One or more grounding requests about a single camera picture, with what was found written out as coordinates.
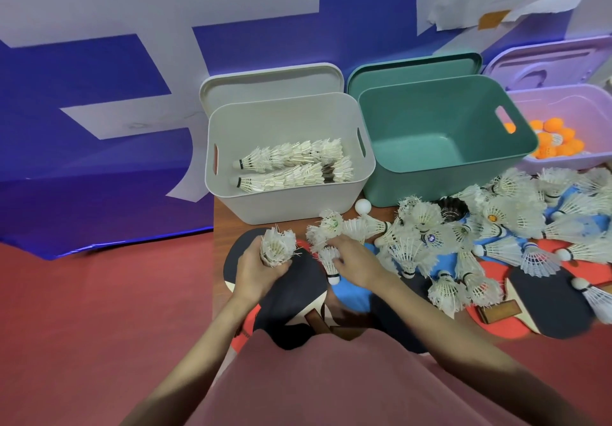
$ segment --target person's left hand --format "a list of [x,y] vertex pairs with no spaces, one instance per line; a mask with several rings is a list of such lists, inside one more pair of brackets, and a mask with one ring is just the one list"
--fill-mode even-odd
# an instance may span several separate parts
[[271,289],[272,284],[280,276],[287,273],[291,260],[270,268],[261,261],[259,250],[263,237],[257,236],[251,245],[245,250],[238,259],[238,270],[236,272],[236,285],[232,298],[241,301],[252,310],[259,301]]

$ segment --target wall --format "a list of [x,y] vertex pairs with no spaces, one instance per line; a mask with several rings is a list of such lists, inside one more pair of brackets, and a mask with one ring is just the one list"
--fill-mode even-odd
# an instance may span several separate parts
[[212,226],[211,74],[612,32],[605,0],[436,32],[433,0],[0,0],[0,238],[47,258]]

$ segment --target person's left arm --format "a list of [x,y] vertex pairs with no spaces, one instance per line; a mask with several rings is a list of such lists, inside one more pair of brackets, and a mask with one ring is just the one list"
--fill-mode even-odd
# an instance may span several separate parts
[[259,258],[260,246],[261,236],[238,260],[234,293],[204,335],[120,426],[181,426],[187,422],[206,396],[236,330],[291,264],[266,267]]

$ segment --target white bin lid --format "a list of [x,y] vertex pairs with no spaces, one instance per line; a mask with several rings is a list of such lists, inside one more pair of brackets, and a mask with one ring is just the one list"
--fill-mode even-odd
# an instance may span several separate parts
[[200,87],[207,115],[226,104],[343,92],[344,77],[332,63],[284,66],[241,73],[217,74]]
[[482,74],[507,91],[582,84],[612,54],[612,36],[557,41],[508,49]]

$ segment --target person's right arm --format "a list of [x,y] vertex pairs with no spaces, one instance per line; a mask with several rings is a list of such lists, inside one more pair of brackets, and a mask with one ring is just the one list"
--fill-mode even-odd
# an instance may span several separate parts
[[340,274],[383,299],[450,374],[530,424],[593,424],[509,355],[415,294],[363,245],[347,236],[328,244],[340,251]]

